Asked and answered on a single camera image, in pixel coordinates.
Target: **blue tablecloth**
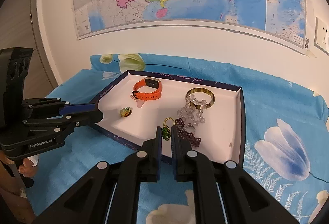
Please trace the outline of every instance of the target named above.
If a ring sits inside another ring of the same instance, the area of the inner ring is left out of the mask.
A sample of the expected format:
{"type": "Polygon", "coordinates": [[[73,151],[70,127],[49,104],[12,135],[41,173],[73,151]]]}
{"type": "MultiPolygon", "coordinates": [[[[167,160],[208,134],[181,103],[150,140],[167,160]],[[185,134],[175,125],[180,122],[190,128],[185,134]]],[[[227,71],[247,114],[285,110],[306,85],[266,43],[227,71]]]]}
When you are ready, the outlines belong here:
{"type": "MultiPolygon", "coordinates": [[[[317,206],[316,195],[329,190],[328,107],[307,88],[231,64],[152,54],[91,56],[92,69],[81,70],[49,97],[74,103],[90,101],[125,69],[174,74],[229,83],[243,88],[246,107],[244,169],[300,223],[317,206]]],[[[98,161],[116,163],[132,150],[90,127],[80,127],[65,146],[40,156],[35,184],[27,190],[36,214],[65,192],[98,161]]],[[[141,185],[138,224],[162,204],[187,205],[190,183],[176,183],[171,166],[162,163],[158,183],[141,185]]]]}

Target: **orange smartwatch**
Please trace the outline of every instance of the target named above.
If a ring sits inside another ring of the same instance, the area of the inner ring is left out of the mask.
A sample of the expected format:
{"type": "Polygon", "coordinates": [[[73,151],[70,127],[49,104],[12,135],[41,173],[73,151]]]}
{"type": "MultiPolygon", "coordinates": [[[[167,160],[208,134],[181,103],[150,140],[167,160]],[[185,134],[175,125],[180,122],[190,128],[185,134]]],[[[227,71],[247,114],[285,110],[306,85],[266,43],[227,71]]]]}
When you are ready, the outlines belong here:
{"type": "Polygon", "coordinates": [[[136,99],[140,99],[144,101],[152,101],[159,99],[161,97],[161,92],[162,92],[161,81],[157,78],[146,77],[134,85],[133,96],[136,99]],[[155,88],[156,91],[152,93],[140,93],[138,89],[140,89],[143,86],[155,88]]]}

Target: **electrical outlet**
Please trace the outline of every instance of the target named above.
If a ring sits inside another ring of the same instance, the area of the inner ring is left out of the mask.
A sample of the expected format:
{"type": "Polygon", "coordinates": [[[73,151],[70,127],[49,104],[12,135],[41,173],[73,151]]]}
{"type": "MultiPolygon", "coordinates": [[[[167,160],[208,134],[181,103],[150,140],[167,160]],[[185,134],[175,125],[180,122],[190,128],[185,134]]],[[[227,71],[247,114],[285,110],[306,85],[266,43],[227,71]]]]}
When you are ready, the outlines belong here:
{"type": "Polygon", "coordinates": [[[329,26],[326,25],[322,20],[318,17],[316,18],[315,23],[315,46],[325,50],[329,53],[329,26]]]}

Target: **watch screen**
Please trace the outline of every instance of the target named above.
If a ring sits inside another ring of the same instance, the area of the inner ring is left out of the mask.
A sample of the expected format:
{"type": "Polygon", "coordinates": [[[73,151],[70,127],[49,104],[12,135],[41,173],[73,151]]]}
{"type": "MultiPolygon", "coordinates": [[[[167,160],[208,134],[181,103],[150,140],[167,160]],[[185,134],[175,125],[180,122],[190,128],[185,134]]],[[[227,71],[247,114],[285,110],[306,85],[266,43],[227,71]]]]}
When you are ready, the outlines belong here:
{"type": "Polygon", "coordinates": [[[151,87],[151,88],[159,88],[159,82],[157,82],[154,79],[146,78],[145,84],[146,84],[146,86],[151,87]]]}

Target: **silver ring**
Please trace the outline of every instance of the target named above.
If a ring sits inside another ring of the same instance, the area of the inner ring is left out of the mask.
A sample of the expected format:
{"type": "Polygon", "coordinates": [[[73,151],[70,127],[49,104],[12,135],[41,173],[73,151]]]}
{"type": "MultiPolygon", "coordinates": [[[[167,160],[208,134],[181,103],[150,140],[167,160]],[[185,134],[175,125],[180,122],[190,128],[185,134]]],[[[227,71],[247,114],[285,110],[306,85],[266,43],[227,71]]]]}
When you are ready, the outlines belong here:
{"type": "Polygon", "coordinates": [[[195,133],[195,127],[194,126],[192,126],[190,123],[186,126],[186,128],[185,128],[185,131],[186,132],[188,132],[186,129],[188,129],[188,128],[192,128],[193,129],[193,132],[192,133],[195,133]]]}

